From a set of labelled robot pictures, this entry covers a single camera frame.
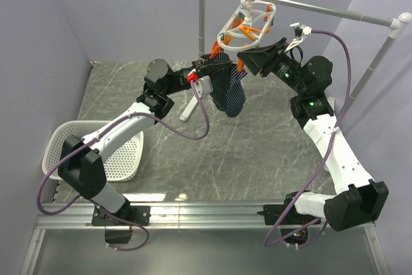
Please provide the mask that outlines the white oval clip hanger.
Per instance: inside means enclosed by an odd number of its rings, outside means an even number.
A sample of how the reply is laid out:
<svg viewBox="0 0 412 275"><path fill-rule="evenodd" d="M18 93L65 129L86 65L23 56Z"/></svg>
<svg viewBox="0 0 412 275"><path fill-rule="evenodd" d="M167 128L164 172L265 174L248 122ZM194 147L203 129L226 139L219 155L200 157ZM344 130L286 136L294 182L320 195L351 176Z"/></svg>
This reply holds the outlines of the white oval clip hanger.
<svg viewBox="0 0 412 275"><path fill-rule="evenodd" d="M263 36L270 33L276 5L261 0L240 0L240 5L217 35L210 57L216 59L224 51L244 52L256 48Z"/></svg>

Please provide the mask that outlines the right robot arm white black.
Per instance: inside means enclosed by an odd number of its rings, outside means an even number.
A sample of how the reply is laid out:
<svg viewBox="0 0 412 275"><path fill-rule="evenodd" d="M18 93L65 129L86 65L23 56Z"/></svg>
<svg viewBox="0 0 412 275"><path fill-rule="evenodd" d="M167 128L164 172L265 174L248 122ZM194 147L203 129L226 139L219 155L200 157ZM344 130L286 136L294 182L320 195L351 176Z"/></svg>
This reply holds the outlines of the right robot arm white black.
<svg viewBox="0 0 412 275"><path fill-rule="evenodd" d="M334 231L343 231L376 221L389 189L365 170L340 130L325 94L332 83L332 62L316 55L301 64L287 52L286 39L239 52L238 58L252 74L266 77L273 73L297 93L290 99L292 115L315 144L323 158L321 167L327 168L335 188L334 195L307 189L289 194L275 225L284 219L298 223L309 216L326 220Z"/></svg>

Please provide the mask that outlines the navy striped underwear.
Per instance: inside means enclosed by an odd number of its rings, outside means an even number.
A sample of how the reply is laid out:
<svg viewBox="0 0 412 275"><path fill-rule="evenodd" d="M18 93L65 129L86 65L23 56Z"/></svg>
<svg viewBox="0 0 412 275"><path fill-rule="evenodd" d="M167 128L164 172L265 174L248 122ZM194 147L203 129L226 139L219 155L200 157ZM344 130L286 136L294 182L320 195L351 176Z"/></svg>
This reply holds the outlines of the navy striped underwear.
<svg viewBox="0 0 412 275"><path fill-rule="evenodd" d="M238 71L237 64L225 52L219 52L215 58L212 58L211 53L203 54L200 59L204 64L223 64L224 62L229 64L211 79L211 97L215 106L226 116L237 117L246 101L241 81L247 76L247 72L245 70Z"/></svg>

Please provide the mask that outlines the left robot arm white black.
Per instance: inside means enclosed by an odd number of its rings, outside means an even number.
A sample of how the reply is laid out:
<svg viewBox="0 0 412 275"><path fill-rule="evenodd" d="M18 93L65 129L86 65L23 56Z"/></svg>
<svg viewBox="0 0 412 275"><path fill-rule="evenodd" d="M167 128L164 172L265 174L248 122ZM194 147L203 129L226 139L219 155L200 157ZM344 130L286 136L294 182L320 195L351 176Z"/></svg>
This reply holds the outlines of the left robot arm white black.
<svg viewBox="0 0 412 275"><path fill-rule="evenodd" d="M231 60L200 59L189 68L174 71L167 61L153 60L147 67L142 94L125 112L84 137L66 138L58 175L81 197L99 205L114 224L132 225L136 219L130 202L109 184L105 162L135 135L165 123L163 119L174 105L171 94L192 90L198 99L200 90L211 90L213 80L233 65Z"/></svg>

